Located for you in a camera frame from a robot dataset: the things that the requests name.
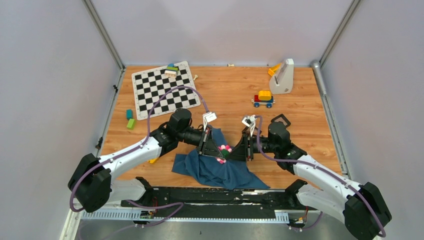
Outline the pink white flower brooch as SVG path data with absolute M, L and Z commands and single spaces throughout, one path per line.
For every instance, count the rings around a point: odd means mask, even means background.
M 229 145 L 221 145 L 218 149 L 220 150 L 222 157 L 217 157 L 216 160 L 220 164 L 225 164 L 227 162 L 227 157 L 232 152 L 232 148 Z

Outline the blue cloth garment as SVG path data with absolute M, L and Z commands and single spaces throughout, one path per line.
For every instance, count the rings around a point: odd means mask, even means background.
M 176 154 L 173 173 L 193 177 L 198 183 L 211 187 L 234 189 L 269 189 L 243 161 L 220 163 L 215 157 L 200 155 L 196 149 Z

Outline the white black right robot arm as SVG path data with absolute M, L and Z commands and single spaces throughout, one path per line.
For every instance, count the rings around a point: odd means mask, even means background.
M 244 132 L 230 160 L 249 161 L 262 154 L 278 166 L 301 177 L 298 189 L 285 195 L 292 209 L 312 207 L 342 222 L 358 240 L 386 237 L 385 226 L 392 220 L 380 189 L 373 183 L 358 183 L 343 177 L 316 161 L 291 141 L 283 122 L 272 122 L 267 136 Z

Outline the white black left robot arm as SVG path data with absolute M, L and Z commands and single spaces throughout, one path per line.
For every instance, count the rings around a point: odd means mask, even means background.
M 186 108 L 178 108 L 157 129 L 142 140 L 114 153 L 96 157 L 84 155 L 72 174 L 67 186 L 71 191 L 70 208 L 76 212 L 74 200 L 81 204 L 80 211 L 92 213 L 108 202 L 134 200 L 140 206 L 149 206 L 153 193 L 140 177 L 119 180 L 119 176 L 149 160 L 160 158 L 173 151 L 179 143 L 196 147 L 200 155 L 222 158 L 215 144 L 210 122 L 217 119 L 215 112 L 202 115 L 203 127 L 191 126 L 192 114 Z

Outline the toy car with yellow block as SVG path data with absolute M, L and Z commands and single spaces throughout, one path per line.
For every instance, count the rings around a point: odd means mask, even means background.
M 255 108 L 258 108 L 261 105 L 264 105 L 267 108 L 272 108 L 275 104 L 274 97 L 270 90 L 260 90 L 254 95 L 251 102 Z

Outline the grey wedge stand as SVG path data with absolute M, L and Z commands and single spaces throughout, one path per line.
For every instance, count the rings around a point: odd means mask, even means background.
M 294 86 L 294 60 L 287 58 L 275 75 L 269 80 L 269 89 L 273 95 L 289 94 Z

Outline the green toy block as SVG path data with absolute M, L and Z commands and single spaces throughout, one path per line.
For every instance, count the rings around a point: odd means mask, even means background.
M 133 130 L 135 128 L 136 120 L 133 118 L 130 118 L 127 122 L 126 128 L 128 130 Z

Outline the orange toy piece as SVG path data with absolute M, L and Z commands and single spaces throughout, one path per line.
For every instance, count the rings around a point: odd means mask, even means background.
M 280 63 L 278 63 L 277 65 L 274 65 L 274 66 L 270 67 L 270 68 L 268 69 L 268 71 L 267 71 L 268 75 L 269 75 L 270 77 L 274 76 L 274 75 L 275 75 L 275 73 L 277 73 L 277 72 L 278 72 L 278 70 L 281 68 L 281 65 L 282 65 L 282 63 L 280 62 Z

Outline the stacked toy blocks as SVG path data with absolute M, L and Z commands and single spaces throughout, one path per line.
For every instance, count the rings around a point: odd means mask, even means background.
M 179 72 L 178 66 L 176 66 L 174 63 L 170 63 L 167 65 L 164 74 L 165 76 L 169 78 L 176 78 Z

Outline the black white chessboard mat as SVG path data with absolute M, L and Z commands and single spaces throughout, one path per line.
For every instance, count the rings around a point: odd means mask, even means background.
M 193 108 L 201 104 L 193 91 L 196 86 L 187 61 L 174 64 L 176 77 L 166 76 L 166 66 L 135 72 L 131 75 L 136 118 L 138 121 Z

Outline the teal toy block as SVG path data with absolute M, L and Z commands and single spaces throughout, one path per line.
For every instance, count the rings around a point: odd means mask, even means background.
M 130 120 L 133 118 L 133 111 L 131 109 L 126 110 L 126 119 Z

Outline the black square frame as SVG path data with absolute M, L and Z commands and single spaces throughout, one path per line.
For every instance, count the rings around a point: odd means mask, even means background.
M 272 122 L 272 123 L 277 123 L 277 122 L 283 123 L 283 125 L 284 125 L 286 128 L 291 126 L 291 122 L 288 120 L 288 118 L 287 118 L 287 117 L 286 117 L 283 113 L 281 113 L 281 114 L 279 114 L 279 115 L 275 116 L 275 117 L 271 120 L 271 122 Z

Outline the yellow plastic toy frame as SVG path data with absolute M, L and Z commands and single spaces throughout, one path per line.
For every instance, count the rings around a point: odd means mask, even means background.
M 154 164 L 154 163 L 156 163 L 156 162 L 158 161 L 158 159 L 159 159 L 159 158 L 153 158 L 153 159 L 150 159 L 148 162 L 149 162 L 150 164 Z

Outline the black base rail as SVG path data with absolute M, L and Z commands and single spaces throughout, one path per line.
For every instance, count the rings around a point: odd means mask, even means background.
M 149 189 L 136 204 L 146 207 L 164 206 L 154 216 L 198 219 L 272 219 L 276 211 L 299 211 L 306 207 L 292 192 L 283 189 L 253 190 L 205 187 L 155 187 Z

